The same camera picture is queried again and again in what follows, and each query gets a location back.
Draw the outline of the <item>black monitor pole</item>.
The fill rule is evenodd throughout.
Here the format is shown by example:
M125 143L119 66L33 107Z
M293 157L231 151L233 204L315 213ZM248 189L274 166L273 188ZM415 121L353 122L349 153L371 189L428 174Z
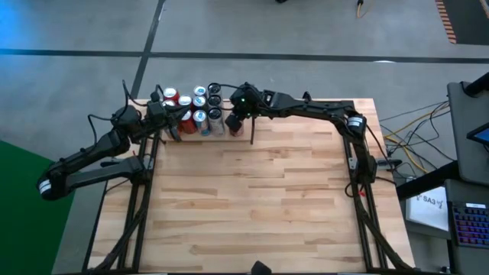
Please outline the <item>black monitor pole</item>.
M461 82L464 94L477 98L482 92L489 91L489 72L476 79L474 82Z

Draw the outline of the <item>black mat orange striped edge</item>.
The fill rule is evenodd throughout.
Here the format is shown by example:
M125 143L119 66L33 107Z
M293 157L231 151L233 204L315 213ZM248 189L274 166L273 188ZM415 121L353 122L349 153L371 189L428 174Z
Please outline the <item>black mat orange striped edge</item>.
M489 46L489 0L435 0L452 44Z

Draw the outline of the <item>backlit computer keyboard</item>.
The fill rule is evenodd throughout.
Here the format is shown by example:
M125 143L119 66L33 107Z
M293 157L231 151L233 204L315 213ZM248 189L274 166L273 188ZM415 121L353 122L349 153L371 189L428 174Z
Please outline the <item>backlit computer keyboard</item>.
M457 246L489 250L489 204L449 201L449 225Z

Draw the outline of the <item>black aluminium rig frame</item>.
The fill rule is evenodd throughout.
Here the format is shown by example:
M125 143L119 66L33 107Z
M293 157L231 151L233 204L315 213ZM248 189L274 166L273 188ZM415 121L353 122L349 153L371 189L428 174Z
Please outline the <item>black aluminium rig frame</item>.
M370 99L346 101L366 119L376 159L382 138ZM350 145L324 120L257 117L254 144L133 145L147 158L144 183L111 180L84 271L91 274L409 273L409 249L389 176L357 183ZM358 195L363 191L365 197Z

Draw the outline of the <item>black power adapter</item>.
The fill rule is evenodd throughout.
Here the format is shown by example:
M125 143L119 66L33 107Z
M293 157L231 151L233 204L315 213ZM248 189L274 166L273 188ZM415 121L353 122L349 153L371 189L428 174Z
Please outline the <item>black power adapter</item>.
M376 159L377 162L377 168L379 170L393 170L397 168L401 163L403 162L402 160L399 159L392 159L392 158L387 158L387 159Z

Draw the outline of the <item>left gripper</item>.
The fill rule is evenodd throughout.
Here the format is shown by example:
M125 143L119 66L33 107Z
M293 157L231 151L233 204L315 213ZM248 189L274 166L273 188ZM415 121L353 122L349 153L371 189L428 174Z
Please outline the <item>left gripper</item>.
M159 133L166 128L178 132L183 117L190 110L191 107L189 105L162 106L158 92L152 92L151 100L147 102L147 111L144 116L146 135ZM179 132L175 141L182 141Z

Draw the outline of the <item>green floor mat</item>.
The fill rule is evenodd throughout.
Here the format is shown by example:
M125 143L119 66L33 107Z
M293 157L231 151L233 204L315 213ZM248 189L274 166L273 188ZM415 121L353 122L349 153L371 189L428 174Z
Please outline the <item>green floor mat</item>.
M35 183L48 164L0 141L0 275L51 275L73 195L40 197Z

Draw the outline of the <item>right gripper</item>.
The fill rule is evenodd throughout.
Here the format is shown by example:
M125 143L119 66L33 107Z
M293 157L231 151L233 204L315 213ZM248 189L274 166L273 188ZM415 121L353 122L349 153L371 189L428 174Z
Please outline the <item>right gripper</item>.
M230 103L232 104L232 109L229 116L225 119L225 124L233 132L241 129L245 119L264 115L267 111L264 93L249 82L245 82L236 88L230 97Z

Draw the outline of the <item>dark grey desk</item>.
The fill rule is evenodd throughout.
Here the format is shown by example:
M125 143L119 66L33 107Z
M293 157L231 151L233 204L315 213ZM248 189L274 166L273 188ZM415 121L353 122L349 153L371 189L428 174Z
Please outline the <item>dark grey desk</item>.
M489 188L464 183L457 180L446 180L445 191L448 203L475 202L489 204ZM449 261L451 272L456 275L489 275L489 250L473 247L459 247L455 243L449 225Z

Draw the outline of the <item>small display screen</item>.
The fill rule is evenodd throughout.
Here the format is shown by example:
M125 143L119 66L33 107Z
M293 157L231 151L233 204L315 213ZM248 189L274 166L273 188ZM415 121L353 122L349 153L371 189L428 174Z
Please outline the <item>small display screen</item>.
M469 131L466 138L489 147L489 122Z

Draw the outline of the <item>white SA3 label sheet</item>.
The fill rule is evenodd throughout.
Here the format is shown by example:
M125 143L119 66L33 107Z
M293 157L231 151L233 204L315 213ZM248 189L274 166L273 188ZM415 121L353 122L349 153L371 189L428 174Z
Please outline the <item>white SA3 label sheet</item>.
M406 220L449 231L445 187L440 186L406 200Z

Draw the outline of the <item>black desk bar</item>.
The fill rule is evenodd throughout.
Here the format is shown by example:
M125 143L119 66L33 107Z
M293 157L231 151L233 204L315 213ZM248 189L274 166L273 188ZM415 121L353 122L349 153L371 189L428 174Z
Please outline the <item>black desk bar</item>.
M400 201L419 195L444 185L446 180L459 180L458 161L452 161L419 178L405 182L396 188Z

